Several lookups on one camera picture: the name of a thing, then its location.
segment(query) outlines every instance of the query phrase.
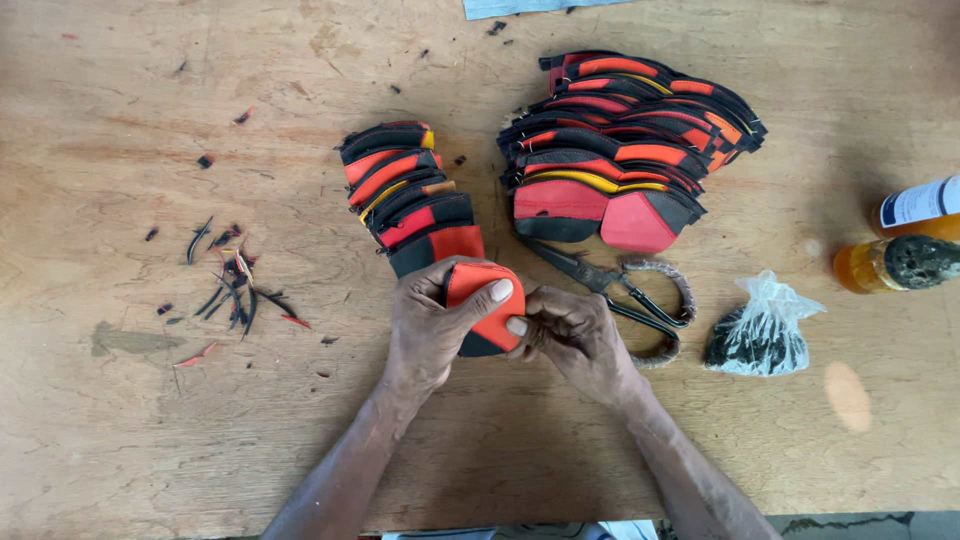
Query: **man's right hand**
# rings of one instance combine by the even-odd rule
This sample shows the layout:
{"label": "man's right hand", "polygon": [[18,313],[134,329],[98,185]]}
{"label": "man's right hand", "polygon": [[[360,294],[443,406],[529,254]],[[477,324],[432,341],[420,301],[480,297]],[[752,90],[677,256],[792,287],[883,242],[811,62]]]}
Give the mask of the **man's right hand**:
{"label": "man's right hand", "polygon": [[649,393],[603,296],[542,286],[527,295],[526,311],[526,317],[507,322],[507,330],[521,338],[508,358],[530,361],[540,351],[576,389],[617,412]]}

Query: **scissor blade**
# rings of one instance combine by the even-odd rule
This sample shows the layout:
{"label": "scissor blade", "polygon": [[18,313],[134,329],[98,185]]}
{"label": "scissor blade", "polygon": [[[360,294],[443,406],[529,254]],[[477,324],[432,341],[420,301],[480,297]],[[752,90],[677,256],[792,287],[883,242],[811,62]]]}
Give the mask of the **scissor blade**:
{"label": "scissor blade", "polygon": [[619,274],[604,272],[533,238],[518,234],[516,239],[592,292],[603,292],[607,285],[619,277]]}

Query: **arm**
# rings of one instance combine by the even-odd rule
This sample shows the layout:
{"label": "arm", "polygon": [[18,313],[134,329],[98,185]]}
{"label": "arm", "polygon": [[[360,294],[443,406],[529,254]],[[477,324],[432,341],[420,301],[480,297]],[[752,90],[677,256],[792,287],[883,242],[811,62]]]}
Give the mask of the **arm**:
{"label": "arm", "polygon": [[636,437],[657,479],[663,505],[683,540],[779,539],[750,499],[700,454],[634,367],[600,295],[540,287],[527,296],[527,317],[507,329],[521,337],[510,357],[543,352],[564,377],[606,405]]}
{"label": "arm", "polygon": [[459,260],[447,258],[404,277],[394,300],[394,327],[383,378],[356,420],[297,488],[261,540],[355,540],[383,470],[410,421],[446,381],[473,325],[513,293],[510,280],[487,284],[453,309],[437,301],[444,276]]}

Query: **paper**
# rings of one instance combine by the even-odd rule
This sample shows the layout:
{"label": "paper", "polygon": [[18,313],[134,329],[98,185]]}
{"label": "paper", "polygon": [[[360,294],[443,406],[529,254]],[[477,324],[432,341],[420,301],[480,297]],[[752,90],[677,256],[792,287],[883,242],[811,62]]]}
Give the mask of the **paper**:
{"label": "paper", "polygon": [[604,6],[630,0],[464,0],[467,20],[502,17],[521,12],[553,12],[579,6]]}

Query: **hand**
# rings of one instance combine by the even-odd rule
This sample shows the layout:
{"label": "hand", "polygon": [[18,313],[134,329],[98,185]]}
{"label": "hand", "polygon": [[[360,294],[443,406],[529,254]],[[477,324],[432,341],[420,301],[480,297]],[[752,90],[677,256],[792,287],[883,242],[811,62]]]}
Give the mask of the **hand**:
{"label": "hand", "polygon": [[527,295],[527,316],[511,317],[507,330],[520,344],[507,353],[530,361],[540,351],[577,390],[621,411],[649,393],[650,383],[634,367],[599,294],[578,296],[542,286]]}
{"label": "hand", "polygon": [[513,294],[513,282],[497,280],[487,283],[459,306],[444,308],[439,304],[444,277],[457,262],[489,261],[454,256],[400,280],[382,383],[425,400],[450,375],[450,365],[470,328]]}

